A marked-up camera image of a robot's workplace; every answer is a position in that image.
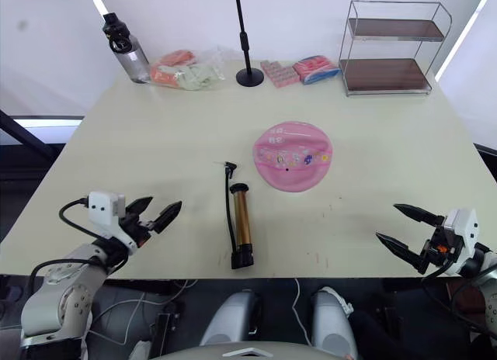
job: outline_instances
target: white wall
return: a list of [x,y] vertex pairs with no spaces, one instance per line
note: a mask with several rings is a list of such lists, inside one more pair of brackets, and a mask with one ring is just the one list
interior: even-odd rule
[[[338,60],[349,1],[242,0],[252,57],[297,60],[325,54]],[[412,1],[441,1],[454,17],[451,34],[434,63],[437,70],[480,0]],[[151,58],[179,48],[202,50],[216,45],[240,48],[235,0],[103,2],[128,24]]]
[[440,79],[475,143],[497,150],[497,0],[488,0]]
[[119,64],[92,0],[0,0],[0,107],[84,116]]

